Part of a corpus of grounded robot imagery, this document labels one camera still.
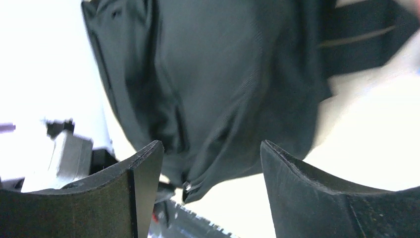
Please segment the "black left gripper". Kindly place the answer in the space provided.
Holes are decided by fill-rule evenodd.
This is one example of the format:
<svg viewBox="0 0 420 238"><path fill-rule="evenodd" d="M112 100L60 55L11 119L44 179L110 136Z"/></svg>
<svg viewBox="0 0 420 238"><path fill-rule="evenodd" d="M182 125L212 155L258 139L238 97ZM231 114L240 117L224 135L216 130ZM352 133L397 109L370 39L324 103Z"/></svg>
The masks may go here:
<svg viewBox="0 0 420 238"><path fill-rule="evenodd" d="M97 149L92 151L90 175L117 164L116 158L106 149Z"/></svg>

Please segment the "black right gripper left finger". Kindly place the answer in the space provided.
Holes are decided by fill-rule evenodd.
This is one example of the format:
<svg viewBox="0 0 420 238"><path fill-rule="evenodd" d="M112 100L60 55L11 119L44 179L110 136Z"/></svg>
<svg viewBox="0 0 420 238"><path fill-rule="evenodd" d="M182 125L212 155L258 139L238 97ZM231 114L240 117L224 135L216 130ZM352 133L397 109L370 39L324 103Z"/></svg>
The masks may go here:
<svg viewBox="0 0 420 238"><path fill-rule="evenodd" d="M3 238L145 238L163 159L154 141L64 189L1 190Z"/></svg>

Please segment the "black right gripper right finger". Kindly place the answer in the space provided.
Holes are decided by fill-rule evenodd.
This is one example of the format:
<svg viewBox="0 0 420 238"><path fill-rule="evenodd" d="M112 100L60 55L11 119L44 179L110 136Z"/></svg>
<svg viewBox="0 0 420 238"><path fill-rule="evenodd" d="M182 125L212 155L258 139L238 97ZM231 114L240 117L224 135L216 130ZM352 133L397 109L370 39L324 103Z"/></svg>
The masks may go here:
<svg viewBox="0 0 420 238"><path fill-rule="evenodd" d="M261 162L278 238L417 238L420 189L372 188L299 160L271 141Z"/></svg>

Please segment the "black student backpack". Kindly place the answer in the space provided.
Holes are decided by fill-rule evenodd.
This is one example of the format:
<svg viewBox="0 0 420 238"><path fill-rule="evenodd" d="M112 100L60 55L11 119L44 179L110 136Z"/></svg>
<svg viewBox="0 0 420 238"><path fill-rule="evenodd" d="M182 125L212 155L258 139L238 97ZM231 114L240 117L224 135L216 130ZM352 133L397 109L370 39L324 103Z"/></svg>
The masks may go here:
<svg viewBox="0 0 420 238"><path fill-rule="evenodd" d="M200 200L259 174L270 140L303 159L328 78L384 65L419 29L394 0L85 0L104 90L135 149Z"/></svg>

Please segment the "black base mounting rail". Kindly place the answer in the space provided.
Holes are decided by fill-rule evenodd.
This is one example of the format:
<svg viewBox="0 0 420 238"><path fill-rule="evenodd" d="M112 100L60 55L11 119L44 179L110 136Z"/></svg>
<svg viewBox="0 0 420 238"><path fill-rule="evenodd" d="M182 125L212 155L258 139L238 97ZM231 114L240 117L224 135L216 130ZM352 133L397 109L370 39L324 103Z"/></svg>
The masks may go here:
<svg viewBox="0 0 420 238"><path fill-rule="evenodd" d="M212 221L173 200L155 204L149 238L236 238Z"/></svg>

